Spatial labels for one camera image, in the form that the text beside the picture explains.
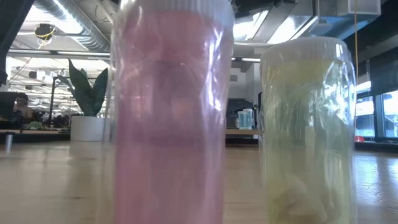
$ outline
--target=pink container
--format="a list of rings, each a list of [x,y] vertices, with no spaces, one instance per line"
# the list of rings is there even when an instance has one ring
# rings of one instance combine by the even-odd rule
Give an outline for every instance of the pink container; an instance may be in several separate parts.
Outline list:
[[[227,0],[121,3],[98,223],[222,223],[233,23]]]

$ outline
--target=yellow container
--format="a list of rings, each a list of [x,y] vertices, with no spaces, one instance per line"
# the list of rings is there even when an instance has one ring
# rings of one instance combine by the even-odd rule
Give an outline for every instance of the yellow container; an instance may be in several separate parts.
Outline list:
[[[355,77],[344,42],[292,40],[262,56],[269,224],[354,224]]]

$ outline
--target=plastic bag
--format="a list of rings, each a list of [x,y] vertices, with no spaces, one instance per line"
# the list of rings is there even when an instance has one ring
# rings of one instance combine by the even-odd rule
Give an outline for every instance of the plastic bag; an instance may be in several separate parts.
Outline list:
[[[100,223],[222,222],[233,24],[227,0],[121,2]]]
[[[356,223],[347,46],[325,37],[289,41],[265,52],[261,69],[269,223]]]

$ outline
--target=pink liquid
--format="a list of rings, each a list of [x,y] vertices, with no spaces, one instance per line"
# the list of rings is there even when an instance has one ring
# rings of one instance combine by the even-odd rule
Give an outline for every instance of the pink liquid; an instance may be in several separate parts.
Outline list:
[[[115,222],[220,224],[231,30],[188,11],[131,15],[115,40]]]

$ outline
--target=large green leaf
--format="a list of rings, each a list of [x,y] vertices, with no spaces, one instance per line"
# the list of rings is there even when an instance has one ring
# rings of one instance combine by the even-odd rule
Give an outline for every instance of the large green leaf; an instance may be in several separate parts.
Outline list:
[[[75,66],[73,66],[72,61],[69,60],[69,76],[75,89],[82,90],[89,93],[91,91],[90,84],[88,83],[87,77],[82,74]]]
[[[87,72],[84,68],[80,69],[80,72],[87,78]]]
[[[80,109],[82,112],[85,114],[85,116],[95,116],[96,113],[93,111],[93,100],[90,96],[90,94],[87,94],[84,91],[81,91],[79,89],[75,89],[75,94],[73,95],[76,99],[77,104],[79,105]]]
[[[91,90],[91,95],[93,97],[93,112],[95,114],[101,111],[102,104],[104,103],[105,100],[107,84],[108,84],[108,69],[106,68],[101,72],[100,75],[98,75]]]
[[[108,83],[108,69],[101,72],[92,88],[90,87],[84,69],[79,71],[73,66],[71,60],[69,60],[69,76],[75,87],[74,90],[65,77],[60,78],[61,82],[67,84],[71,88],[72,94],[85,116],[96,116],[104,103],[106,85]]]

